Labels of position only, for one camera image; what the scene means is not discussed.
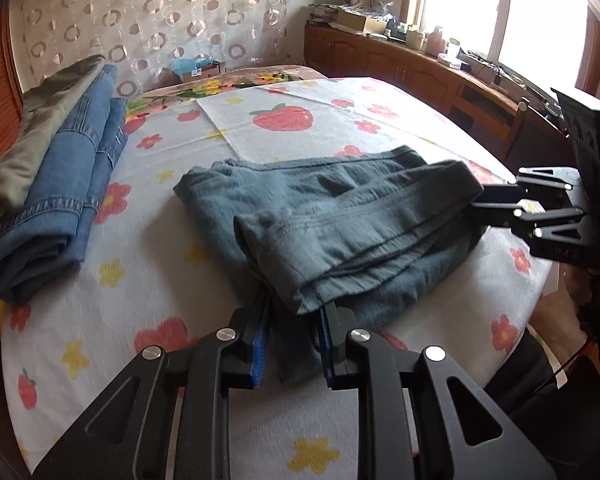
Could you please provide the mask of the person's right hand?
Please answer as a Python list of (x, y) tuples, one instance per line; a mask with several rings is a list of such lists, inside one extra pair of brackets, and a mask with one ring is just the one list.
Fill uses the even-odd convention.
[(577, 305), (591, 299), (590, 278), (587, 270), (561, 263), (558, 289), (540, 299), (531, 315), (531, 327), (560, 364), (565, 364), (588, 339), (580, 329)]

